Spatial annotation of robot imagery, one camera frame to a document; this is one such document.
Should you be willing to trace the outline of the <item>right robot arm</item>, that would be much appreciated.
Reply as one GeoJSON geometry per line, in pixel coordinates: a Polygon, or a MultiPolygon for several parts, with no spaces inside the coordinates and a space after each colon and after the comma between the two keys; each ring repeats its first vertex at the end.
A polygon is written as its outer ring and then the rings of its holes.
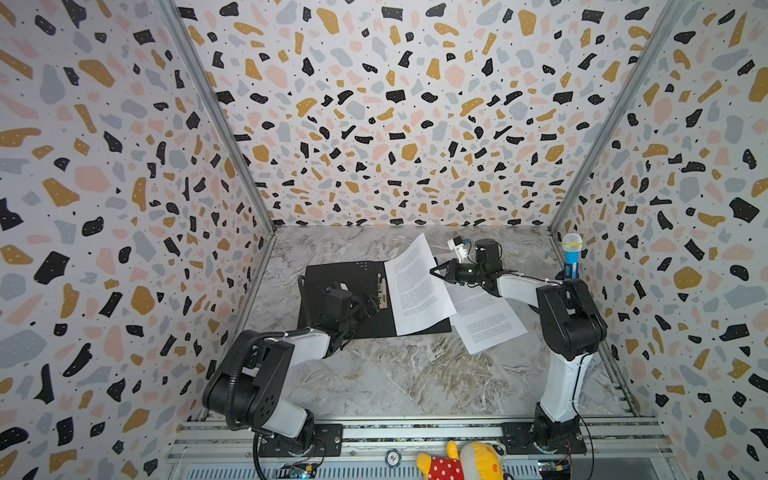
{"type": "Polygon", "coordinates": [[[579,278],[582,237],[569,233],[562,240],[565,255],[561,280],[539,279],[503,266],[501,245],[492,239],[475,243],[475,258],[468,257],[465,241],[449,243],[456,257],[429,273],[449,284],[480,287],[488,294],[529,305],[539,314],[544,343],[550,350],[545,391],[536,404],[526,442],[555,453],[581,433],[578,400],[593,356],[607,335],[586,283],[579,278]]]}

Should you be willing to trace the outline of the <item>orange folder black inside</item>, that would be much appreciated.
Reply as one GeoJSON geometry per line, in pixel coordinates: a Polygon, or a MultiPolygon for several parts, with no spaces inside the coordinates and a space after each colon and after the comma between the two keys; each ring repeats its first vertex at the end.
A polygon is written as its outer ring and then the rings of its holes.
{"type": "Polygon", "coordinates": [[[311,265],[298,279],[298,325],[343,340],[446,333],[456,313],[432,259],[311,265]]]}

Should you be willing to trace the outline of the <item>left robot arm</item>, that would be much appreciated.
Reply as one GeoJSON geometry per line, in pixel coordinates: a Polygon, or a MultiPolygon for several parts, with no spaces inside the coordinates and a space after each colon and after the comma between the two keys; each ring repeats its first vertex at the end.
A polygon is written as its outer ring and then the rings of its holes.
{"type": "Polygon", "coordinates": [[[281,398],[289,370],[342,350],[380,311],[376,294],[330,288],[324,300],[313,326],[241,332],[209,379],[203,406],[222,415],[233,431],[250,429],[307,449],[314,440],[314,415],[281,398]]]}

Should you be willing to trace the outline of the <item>printed paper sheet top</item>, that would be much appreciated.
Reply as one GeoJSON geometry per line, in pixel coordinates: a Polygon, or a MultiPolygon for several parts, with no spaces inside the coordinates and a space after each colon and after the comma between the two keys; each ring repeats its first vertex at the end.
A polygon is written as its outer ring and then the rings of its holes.
{"type": "Polygon", "coordinates": [[[384,263],[397,336],[418,334],[457,313],[445,282],[430,273],[435,266],[424,234],[384,263]]]}

